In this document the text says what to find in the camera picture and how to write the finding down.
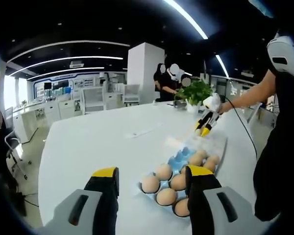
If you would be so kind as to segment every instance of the window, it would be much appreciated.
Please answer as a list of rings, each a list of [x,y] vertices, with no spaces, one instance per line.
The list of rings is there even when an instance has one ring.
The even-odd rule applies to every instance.
[[[28,102],[27,96],[27,80],[26,78],[19,78],[19,102],[20,104],[26,100]]]
[[[4,77],[4,108],[16,107],[15,78]]]

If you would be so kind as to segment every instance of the curved ceiling light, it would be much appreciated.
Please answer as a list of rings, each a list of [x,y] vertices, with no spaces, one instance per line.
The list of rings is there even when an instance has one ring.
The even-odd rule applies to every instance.
[[[34,76],[29,78],[28,80],[32,80],[34,78],[37,77],[42,77],[42,76],[46,76],[46,75],[50,75],[50,74],[54,74],[54,73],[59,73],[59,72],[68,72],[68,71],[75,71],[75,70],[102,70],[104,69],[104,67],[92,67],[92,68],[77,68],[77,69],[70,69],[70,70],[59,70],[59,71],[54,71],[54,72],[47,72],[38,76]]]
[[[112,45],[118,45],[118,46],[123,46],[123,47],[129,47],[129,44],[123,44],[123,43],[114,43],[114,42],[107,42],[107,41],[94,41],[94,40],[75,40],[75,41],[65,41],[65,42],[58,42],[58,43],[51,43],[51,44],[46,44],[40,47],[35,47],[33,49],[27,50],[22,52],[21,54],[18,54],[17,56],[14,56],[12,59],[8,60],[7,63],[10,63],[12,60],[15,60],[16,58],[19,58],[22,55],[25,55],[29,52],[42,49],[45,47],[51,47],[51,46],[56,46],[56,45],[62,45],[62,44],[70,44],[70,43],[104,43],[104,44],[112,44]]]
[[[177,10],[193,27],[196,31],[202,36],[203,39],[208,39],[207,35],[204,31],[202,31],[201,27],[194,21],[194,19],[188,14],[179,4],[177,4],[174,0],[164,0],[167,4],[172,6],[175,10]],[[229,74],[226,71],[223,61],[221,60],[219,55],[216,55],[217,60],[219,61],[226,77],[229,77]]]
[[[90,58],[99,58],[99,59],[113,59],[113,60],[122,60],[123,58],[121,57],[111,57],[111,56],[75,56],[75,57],[64,57],[64,58],[58,58],[58,59],[54,59],[54,60],[48,60],[48,61],[43,61],[43,62],[40,62],[40,63],[37,63],[37,64],[34,64],[34,65],[30,65],[30,66],[27,66],[25,68],[22,68],[20,70],[17,70],[13,73],[11,73],[10,75],[8,76],[13,76],[14,74],[18,73],[18,72],[21,72],[23,70],[26,70],[28,68],[31,68],[31,67],[35,67],[35,66],[38,66],[38,65],[43,65],[43,64],[46,64],[46,63],[50,63],[50,62],[55,62],[55,61],[59,61],[59,60],[72,60],[72,59],[90,59]]]

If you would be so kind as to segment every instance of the white flower pot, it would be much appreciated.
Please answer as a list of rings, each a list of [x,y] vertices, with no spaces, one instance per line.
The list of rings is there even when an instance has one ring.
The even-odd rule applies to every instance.
[[[198,113],[199,107],[200,107],[200,105],[201,105],[201,101],[198,103],[198,105],[191,105],[191,104],[188,102],[188,100],[186,100],[186,103],[187,103],[187,105],[186,105],[186,110],[187,110],[187,112],[189,112],[189,113],[193,113],[193,114]]]

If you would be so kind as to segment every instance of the green plant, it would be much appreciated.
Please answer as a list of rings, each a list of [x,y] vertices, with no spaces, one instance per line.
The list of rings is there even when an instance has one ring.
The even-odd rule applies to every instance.
[[[188,87],[181,88],[176,98],[187,100],[191,105],[198,105],[200,101],[208,98],[212,93],[212,90],[208,84],[202,80],[192,81]]]

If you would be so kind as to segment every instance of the potted plant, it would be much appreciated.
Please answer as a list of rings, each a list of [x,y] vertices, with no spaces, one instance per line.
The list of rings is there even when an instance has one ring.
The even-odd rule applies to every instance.
[[[175,97],[179,97],[186,101],[187,111],[190,113],[198,113],[199,107],[203,100],[208,98],[212,90],[208,84],[202,80],[193,80],[187,87],[182,87]]]

